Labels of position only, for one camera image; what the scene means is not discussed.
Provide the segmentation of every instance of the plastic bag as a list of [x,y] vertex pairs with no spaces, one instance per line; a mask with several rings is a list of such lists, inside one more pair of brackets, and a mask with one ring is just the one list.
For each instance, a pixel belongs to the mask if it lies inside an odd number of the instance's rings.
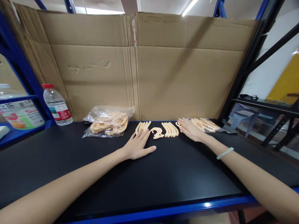
[[128,122],[135,113],[133,107],[113,107],[113,106],[95,106],[83,121],[89,121],[92,124],[85,131],[82,138],[101,137],[112,138],[123,136]]
[[222,128],[220,128],[214,122],[210,121],[208,118],[188,118],[187,120],[195,124],[200,130],[205,133],[215,133],[223,131]]

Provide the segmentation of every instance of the plastic water bottle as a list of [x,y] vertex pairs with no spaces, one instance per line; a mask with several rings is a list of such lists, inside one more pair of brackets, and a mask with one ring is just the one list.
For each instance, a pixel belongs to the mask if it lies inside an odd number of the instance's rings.
[[56,124],[60,126],[68,125],[73,122],[65,100],[62,95],[54,89],[52,84],[42,84],[44,90],[44,100],[49,107]]
[[[13,90],[8,84],[0,84],[0,99],[22,97],[26,94]],[[29,130],[45,123],[31,100],[0,104],[0,113],[18,130]]]

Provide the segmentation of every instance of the bottle label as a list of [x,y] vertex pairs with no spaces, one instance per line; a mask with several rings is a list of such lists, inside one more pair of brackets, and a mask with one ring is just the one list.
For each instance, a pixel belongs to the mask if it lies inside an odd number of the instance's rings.
[[31,100],[0,104],[0,113],[15,129],[33,129],[45,123]]
[[60,121],[71,118],[71,114],[65,103],[51,106],[48,105],[48,107],[51,111],[52,116],[54,117],[54,120]]

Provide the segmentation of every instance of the hand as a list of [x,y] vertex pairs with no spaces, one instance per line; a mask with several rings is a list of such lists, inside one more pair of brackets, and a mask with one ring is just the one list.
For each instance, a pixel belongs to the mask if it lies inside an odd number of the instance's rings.
[[189,122],[185,118],[179,118],[178,123],[182,125],[180,130],[188,138],[192,139],[195,142],[202,142],[205,138],[209,137],[209,135],[201,131],[195,124]]
[[135,136],[135,132],[125,144],[125,146],[119,150],[121,150],[124,154],[126,159],[138,159],[141,158],[153,151],[156,150],[156,146],[151,146],[149,148],[143,148],[146,144],[147,139],[149,138],[150,132],[146,129],[144,132],[140,130],[137,135]]

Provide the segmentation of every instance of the red bottle cap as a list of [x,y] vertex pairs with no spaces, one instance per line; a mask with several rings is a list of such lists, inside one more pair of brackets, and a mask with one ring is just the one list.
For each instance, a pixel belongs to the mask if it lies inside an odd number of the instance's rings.
[[53,89],[53,88],[54,88],[53,84],[48,84],[48,83],[46,83],[46,84],[42,84],[42,87],[43,87],[44,89]]

